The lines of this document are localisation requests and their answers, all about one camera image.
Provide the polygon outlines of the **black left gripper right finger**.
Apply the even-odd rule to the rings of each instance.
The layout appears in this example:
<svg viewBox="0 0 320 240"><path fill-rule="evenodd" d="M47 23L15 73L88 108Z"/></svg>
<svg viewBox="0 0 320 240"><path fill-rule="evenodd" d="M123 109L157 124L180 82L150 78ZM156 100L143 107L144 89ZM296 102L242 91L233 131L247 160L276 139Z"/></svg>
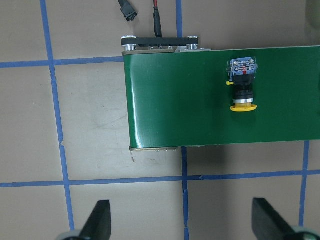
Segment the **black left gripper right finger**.
<svg viewBox="0 0 320 240"><path fill-rule="evenodd" d="M299 240L299 234L265 198L252 200L251 227L257 240Z"/></svg>

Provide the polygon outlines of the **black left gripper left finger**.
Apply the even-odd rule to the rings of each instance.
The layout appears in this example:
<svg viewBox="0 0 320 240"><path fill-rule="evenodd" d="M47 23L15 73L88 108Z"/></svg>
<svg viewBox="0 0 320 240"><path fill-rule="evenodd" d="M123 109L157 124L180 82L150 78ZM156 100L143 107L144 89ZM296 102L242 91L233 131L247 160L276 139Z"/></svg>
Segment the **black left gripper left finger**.
<svg viewBox="0 0 320 240"><path fill-rule="evenodd" d="M99 200L79 234L81 240L109 240L112 233L111 205Z"/></svg>

